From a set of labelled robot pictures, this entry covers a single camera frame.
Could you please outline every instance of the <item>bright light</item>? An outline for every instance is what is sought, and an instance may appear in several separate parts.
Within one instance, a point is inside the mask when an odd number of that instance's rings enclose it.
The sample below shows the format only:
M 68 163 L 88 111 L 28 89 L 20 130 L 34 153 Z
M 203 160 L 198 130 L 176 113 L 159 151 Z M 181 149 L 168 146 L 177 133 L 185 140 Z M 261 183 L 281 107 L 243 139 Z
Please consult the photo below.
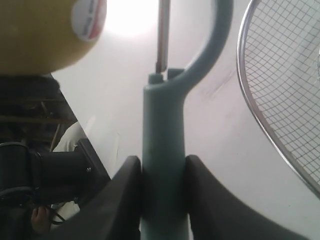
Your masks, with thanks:
M 105 29 L 123 37 L 147 33 L 158 25 L 159 0 L 107 0 Z

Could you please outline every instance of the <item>yellow ball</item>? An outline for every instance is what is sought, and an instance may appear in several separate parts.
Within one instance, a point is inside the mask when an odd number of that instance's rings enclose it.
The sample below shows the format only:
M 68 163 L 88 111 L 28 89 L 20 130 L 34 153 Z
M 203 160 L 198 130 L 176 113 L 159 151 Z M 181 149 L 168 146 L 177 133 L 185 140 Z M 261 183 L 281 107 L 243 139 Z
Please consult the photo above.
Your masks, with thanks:
M 96 44 L 107 0 L 0 0 L 0 75 L 43 75 Z

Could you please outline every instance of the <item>hand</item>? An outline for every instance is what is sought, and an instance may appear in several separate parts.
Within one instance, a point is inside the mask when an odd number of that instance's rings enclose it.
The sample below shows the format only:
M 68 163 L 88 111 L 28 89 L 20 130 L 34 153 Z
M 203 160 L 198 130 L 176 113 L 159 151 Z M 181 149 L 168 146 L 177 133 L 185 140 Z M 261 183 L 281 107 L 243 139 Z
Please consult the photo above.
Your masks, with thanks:
M 37 234 L 46 234 L 50 231 L 51 223 L 49 221 L 50 211 L 44 206 L 33 209 L 31 216 L 32 229 Z

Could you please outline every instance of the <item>white label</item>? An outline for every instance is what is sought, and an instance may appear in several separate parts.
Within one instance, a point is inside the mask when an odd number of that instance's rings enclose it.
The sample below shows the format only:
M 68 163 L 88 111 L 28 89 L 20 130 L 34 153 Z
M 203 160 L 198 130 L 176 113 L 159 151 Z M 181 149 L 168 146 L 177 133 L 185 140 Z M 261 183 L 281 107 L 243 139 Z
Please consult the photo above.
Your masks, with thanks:
M 71 13 L 74 33 L 83 41 L 97 39 L 105 25 L 107 0 L 78 0 Z

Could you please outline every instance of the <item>gray plastic pole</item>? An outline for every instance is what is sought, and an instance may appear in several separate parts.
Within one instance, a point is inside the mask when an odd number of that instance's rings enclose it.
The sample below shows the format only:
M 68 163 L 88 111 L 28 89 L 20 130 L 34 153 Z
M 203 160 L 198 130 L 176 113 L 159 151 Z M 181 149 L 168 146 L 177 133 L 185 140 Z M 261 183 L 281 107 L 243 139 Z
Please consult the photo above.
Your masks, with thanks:
M 184 102 L 219 58 L 227 41 L 233 0 L 212 0 L 212 32 L 200 56 L 188 67 L 149 76 L 143 100 L 144 202 L 142 240 L 188 240 L 184 196 Z

